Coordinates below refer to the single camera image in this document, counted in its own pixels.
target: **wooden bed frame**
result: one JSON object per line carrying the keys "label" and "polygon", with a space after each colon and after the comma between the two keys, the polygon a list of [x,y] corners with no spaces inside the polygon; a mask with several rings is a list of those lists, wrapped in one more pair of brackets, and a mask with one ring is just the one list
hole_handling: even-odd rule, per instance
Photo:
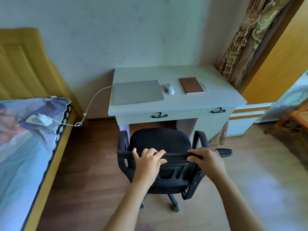
{"label": "wooden bed frame", "polygon": [[[48,58],[44,44],[36,28],[0,29],[0,100],[34,97],[65,97],[72,101],[68,124],[82,120],[83,110],[73,93]],[[56,176],[72,126],[66,126],[24,231],[36,230],[49,191]]]}

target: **floor plank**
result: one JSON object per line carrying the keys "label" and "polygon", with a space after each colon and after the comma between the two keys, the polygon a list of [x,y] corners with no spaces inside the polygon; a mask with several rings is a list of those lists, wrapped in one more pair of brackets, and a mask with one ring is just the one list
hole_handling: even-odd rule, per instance
{"label": "floor plank", "polygon": [[[131,133],[150,127],[175,129],[175,122],[133,124]],[[227,138],[228,174],[268,230],[308,230],[308,154],[287,135],[264,134],[266,127],[252,125],[244,136]],[[129,186],[117,165],[119,132],[115,121],[73,129],[38,230],[102,230]],[[148,195],[136,230],[230,230],[208,178],[190,200],[175,197],[178,213],[167,195]]]}

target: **headboard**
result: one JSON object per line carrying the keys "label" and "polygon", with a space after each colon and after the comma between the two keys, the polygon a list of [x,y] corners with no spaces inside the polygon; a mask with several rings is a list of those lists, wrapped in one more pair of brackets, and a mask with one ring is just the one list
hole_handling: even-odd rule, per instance
{"label": "headboard", "polygon": [[83,118],[83,110],[48,58],[39,30],[0,29],[0,100],[50,96],[70,99]]}

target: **forearm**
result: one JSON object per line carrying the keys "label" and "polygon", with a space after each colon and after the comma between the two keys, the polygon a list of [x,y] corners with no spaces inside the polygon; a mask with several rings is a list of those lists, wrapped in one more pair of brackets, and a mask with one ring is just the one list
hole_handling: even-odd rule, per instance
{"label": "forearm", "polygon": [[104,231],[133,231],[135,229],[140,205],[147,191],[148,189],[141,184],[132,183],[118,208],[105,226]]}
{"label": "forearm", "polygon": [[232,231],[264,231],[264,227],[250,208],[236,184],[225,177],[215,183],[225,207]]}

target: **hand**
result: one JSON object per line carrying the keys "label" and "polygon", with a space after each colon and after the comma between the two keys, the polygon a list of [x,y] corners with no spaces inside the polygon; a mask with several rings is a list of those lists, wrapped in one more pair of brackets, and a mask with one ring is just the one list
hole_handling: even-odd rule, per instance
{"label": "hand", "polygon": [[196,156],[189,156],[187,160],[196,163],[213,183],[228,177],[225,163],[217,150],[199,147],[198,149],[190,149],[188,152],[203,156],[203,159]]}
{"label": "hand", "polygon": [[134,148],[133,156],[136,161],[136,170],[132,183],[141,183],[148,190],[154,183],[160,166],[167,163],[166,159],[161,159],[165,153],[165,150],[157,152],[154,148],[150,150],[145,148],[141,157],[139,157],[136,148]]}

